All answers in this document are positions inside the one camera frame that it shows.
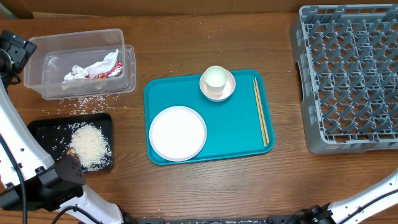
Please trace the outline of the white tissue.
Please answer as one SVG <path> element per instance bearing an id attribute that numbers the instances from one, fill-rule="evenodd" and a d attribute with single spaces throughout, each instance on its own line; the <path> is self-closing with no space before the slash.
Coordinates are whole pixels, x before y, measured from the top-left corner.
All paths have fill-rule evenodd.
<path id="1" fill-rule="evenodd" d="M 86 68 L 74 65 L 71 72 L 64 76 L 63 82 L 71 82 L 73 80 L 94 80 L 85 78 L 86 75 L 95 75 L 102 72 L 110 71 L 118 60 L 119 50 L 107 54 L 100 62 L 96 62 Z"/>

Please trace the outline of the red snack wrapper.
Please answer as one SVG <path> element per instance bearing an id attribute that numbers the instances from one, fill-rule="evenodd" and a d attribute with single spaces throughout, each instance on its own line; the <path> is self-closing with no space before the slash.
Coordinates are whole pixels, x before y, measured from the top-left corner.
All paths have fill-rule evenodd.
<path id="1" fill-rule="evenodd" d="M 121 61 L 117 61 L 114 67 L 108 72 L 102 72 L 95 75 L 86 75 L 87 79 L 102 79 L 102 78 L 111 78 L 120 76 L 123 72 L 123 63 Z"/>

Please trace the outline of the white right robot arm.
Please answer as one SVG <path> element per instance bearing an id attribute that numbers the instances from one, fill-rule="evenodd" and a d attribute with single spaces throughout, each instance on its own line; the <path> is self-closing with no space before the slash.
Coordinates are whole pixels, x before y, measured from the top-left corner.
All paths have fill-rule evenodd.
<path id="1" fill-rule="evenodd" d="M 286 223 L 357 224 L 397 204 L 397 171 L 344 200 L 316 205 L 293 215 Z"/>

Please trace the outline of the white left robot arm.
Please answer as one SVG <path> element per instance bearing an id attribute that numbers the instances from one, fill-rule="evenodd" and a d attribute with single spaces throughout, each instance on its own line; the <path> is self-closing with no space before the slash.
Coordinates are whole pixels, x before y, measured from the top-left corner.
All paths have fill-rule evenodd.
<path id="1" fill-rule="evenodd" d="M 12 104 L 7 88 L 21 82 L 20 73 L 36 45 L 9 30 L 1 32 L 1 208 L 41 208 L 68 214 L 81 223 L 135 223 L 128 212 L 109 203 L 86 184 L 80 163 L 71 155 L 54 161 L 31 135 Z"/>

